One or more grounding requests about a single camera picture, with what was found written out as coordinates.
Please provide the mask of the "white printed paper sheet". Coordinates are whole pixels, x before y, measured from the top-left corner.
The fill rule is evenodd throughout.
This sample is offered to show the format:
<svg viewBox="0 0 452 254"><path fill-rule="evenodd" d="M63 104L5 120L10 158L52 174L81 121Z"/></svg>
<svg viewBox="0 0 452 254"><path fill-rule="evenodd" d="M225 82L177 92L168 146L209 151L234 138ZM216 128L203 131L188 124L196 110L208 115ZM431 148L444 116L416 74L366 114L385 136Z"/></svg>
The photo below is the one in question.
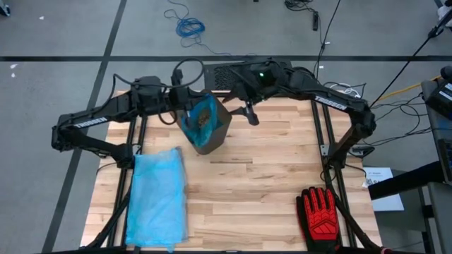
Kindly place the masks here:
<svg viewBox="0 0 452 254"><path fill-rule="evenodd" d="M388 195L394 185L395 176L390 167L364 167L365 180L362 184L369 189L371 203L375 212L402 212L405 210L399 194Z"/></svg>

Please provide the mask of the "black electronic device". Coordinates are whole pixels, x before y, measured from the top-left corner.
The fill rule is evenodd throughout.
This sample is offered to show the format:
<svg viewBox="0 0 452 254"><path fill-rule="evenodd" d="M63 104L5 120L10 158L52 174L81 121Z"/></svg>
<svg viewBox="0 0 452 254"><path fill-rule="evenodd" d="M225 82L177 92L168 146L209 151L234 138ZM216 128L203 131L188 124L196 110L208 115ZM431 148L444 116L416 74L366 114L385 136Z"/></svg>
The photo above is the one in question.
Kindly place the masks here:
<svg viewBox="0 0 452 254"><path fill-rule="evenodd" d="M452 121L452 66L444 66L439 78L426 80L421 86L426 105Z"/></svg>

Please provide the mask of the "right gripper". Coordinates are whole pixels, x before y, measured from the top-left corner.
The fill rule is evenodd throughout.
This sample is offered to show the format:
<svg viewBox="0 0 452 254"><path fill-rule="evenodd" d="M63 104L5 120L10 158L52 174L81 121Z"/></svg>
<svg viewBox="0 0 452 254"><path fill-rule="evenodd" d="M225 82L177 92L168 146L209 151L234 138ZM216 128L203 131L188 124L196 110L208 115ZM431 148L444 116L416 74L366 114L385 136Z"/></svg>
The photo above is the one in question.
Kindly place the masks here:
<svg viewBox="0 0 452 254"><path fill-rule="evenodd" d="M289 68L277 61L250 61L232 64L228 70L236 79L232 89L222 99L222 103L234 99L245 101L245 107L230 111L231 115L245 116L252 126L259 125L259 119L251 102L261 102L281 90L288 82Z"/></svg>

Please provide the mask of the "black perforated computer case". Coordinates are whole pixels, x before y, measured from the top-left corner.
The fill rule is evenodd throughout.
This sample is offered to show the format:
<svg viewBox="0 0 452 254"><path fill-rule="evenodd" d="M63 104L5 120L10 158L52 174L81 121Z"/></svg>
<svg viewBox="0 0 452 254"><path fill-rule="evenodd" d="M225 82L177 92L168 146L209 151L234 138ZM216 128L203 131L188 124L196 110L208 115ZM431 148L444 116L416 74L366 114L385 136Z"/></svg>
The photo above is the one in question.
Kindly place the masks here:
<svg viewBox="0 0 452 254"><path fill-rule="evenodd" d="M279 68L291 68L288 59L257 59L205 65L204 81L209 90L231 90L239 85L259 88L275 82Z"/></svg>

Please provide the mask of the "black metal foot bracket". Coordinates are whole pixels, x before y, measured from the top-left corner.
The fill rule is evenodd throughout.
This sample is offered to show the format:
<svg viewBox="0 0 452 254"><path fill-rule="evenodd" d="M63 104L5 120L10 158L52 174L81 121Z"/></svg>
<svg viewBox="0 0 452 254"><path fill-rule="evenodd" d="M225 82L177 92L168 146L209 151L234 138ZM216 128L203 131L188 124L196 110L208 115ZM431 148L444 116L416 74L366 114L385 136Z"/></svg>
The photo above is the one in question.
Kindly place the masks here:
<svg viewBox="0 0 452 254"><path fill-rule="evenodd" d="M357 158L365 158L367 155L372 153L375 150L375 147L371 145L354 145L347 152L350 156Z"/></svg>

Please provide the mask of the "black tripod pole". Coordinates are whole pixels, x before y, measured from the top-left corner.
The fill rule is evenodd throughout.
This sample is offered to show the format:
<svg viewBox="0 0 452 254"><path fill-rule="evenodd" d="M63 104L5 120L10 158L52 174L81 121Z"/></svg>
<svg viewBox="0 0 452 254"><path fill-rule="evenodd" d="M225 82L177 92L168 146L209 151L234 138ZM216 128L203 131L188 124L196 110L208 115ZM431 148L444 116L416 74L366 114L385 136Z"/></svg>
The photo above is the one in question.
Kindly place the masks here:
<svg viewBox="0 0 452 254"><path fill-rule="evenodd" d="M452 0L446 0L442 7L438 9L442 17L439 18L438 23L428 32L426 40L419 46L419 48L408 58L404 66L395 75L392 81L384 88L381 94L371 103L370 107L373 107L385 94L385 92L394 84L394 82L400 77L403 71L408 67L412 60L418 55L418 53L424 48L424 46L433 38L438 37L447 23L452 21Z"/></svg>

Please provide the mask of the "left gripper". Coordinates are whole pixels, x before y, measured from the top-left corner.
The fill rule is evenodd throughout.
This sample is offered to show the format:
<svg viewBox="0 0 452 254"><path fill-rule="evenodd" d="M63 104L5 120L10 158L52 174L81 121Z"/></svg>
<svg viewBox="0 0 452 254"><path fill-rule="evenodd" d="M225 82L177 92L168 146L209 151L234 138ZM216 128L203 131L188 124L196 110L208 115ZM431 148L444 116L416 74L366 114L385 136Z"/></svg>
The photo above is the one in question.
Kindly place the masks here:
<svg viewBox="0 0 452 254"><path fill-rule="evenodd" d="M191 112L199 102L203 101L207 96L207 92L194 91L190 88L175 88L169 91L169 108L172 111L185 111L185 124L188 129L192 129L194 125L191 121Z"/></svg>

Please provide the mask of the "grey cart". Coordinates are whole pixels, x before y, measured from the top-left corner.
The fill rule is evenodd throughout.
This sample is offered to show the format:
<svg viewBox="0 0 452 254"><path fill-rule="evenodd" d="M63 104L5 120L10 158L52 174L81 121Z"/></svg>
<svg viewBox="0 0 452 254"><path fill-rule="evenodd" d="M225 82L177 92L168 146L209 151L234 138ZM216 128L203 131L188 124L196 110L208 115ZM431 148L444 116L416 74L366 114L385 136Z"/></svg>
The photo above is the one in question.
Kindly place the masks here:
<svg viewBox="0 0 452 254"><path fill-rule="evenodd" d="M425 230L422 240L426 254L436 254L429 219L434 219L442 254L452 254L452 186L445 183L427 184L431 204L425 205L421 193Z"/></svg>

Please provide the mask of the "teal used trash bag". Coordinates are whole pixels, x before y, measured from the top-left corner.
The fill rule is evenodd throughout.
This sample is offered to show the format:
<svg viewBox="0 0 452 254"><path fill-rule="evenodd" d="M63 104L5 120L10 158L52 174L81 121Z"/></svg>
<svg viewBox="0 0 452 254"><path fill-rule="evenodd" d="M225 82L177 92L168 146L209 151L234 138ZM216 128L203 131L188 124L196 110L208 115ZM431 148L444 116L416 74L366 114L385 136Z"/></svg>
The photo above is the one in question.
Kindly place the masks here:
<svg viewBox="0 0 452 254"><path fill-rule="evenodd" d="M181 117L181 129L192 144L201 147L210 140L217 124L217 106L215 97L207 94L205 99L199 102L191 112L191 121L194 127L188 129L185 124L185 115Z"/></svg>

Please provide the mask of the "black bench beam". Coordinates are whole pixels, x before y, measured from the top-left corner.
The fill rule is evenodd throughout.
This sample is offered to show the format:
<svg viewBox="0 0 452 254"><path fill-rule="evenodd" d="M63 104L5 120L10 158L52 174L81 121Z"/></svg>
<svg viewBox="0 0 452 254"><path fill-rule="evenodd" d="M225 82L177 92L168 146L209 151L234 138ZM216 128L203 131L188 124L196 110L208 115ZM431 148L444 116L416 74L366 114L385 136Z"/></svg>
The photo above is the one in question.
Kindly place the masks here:
<svg viewBox="0 0 452 254"><path fill-rule="evenodd" d="M391 192L388 193L388 195L423 187L432 182L447 183L444 180L444 171L440 161L432 162L412 171L407 171L398 176L394 176L391 179L391 182L394 185L394 188L391 189Z"/></svg>

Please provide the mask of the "red and black work glove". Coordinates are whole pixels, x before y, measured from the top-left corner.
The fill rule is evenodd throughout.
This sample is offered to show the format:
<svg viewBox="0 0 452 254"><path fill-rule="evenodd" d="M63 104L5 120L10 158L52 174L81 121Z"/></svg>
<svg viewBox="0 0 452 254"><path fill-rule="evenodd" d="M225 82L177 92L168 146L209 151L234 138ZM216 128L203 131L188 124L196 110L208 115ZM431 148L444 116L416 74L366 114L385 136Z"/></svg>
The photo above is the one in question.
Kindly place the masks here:
<svg viewBox="0 0 452 254"><path fill-rule="evenodd" d="M335 198L330 189L310 187L296 197L299 225L311 252L335 254L340 230Z"/></svg>

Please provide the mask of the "light blue fresh trash bag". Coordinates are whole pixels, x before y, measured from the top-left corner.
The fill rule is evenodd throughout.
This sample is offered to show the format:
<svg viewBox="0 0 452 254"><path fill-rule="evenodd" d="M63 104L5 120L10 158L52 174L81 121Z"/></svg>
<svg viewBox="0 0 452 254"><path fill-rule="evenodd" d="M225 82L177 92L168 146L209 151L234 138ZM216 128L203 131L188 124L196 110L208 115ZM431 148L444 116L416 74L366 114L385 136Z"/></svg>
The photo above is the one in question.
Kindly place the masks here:
<svg viewBox="0 0 452 254"><path fill-rule="evenodd" d="M136 155L126 239L141 248L172 253L188 239L186 174L179 148Z"/></svg>

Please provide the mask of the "grey trash bin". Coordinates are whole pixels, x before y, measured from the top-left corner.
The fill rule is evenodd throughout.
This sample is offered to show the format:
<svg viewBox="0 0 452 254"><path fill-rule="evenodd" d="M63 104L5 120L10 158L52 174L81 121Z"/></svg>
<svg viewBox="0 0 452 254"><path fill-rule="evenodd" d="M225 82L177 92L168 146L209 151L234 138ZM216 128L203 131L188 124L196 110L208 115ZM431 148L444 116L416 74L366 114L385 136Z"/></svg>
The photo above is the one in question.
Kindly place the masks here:
<svg viewBox="0 0 452 254"><path fill-rule="evenodd" d="M219 148L224 143L225 137L227 135L227 130L228 130L230 122L232 120L232 116L230 115L228 110L226 110L226 108L223 106L223 104L219 101L219 99L213 93L211 93L211 92L207 92L207 93L209 95L213 95L215 97L215 102L216 102L216 106L217 106L216 114L218 117L216 129L213 131L213 134L211 135L210 140L207 142L207 144L204 146L201 146L201 147L196 147L187 138L188 141L193 146L193 148L195 149L195 151L197 151L197 153L199 153L200 155L207 155L207 154L211 153L213 150ZM178 125L178 127L180 127L180 129L181 129L181 117L183 115L185 115L184 110L176 111L177 125Z"/></svg>

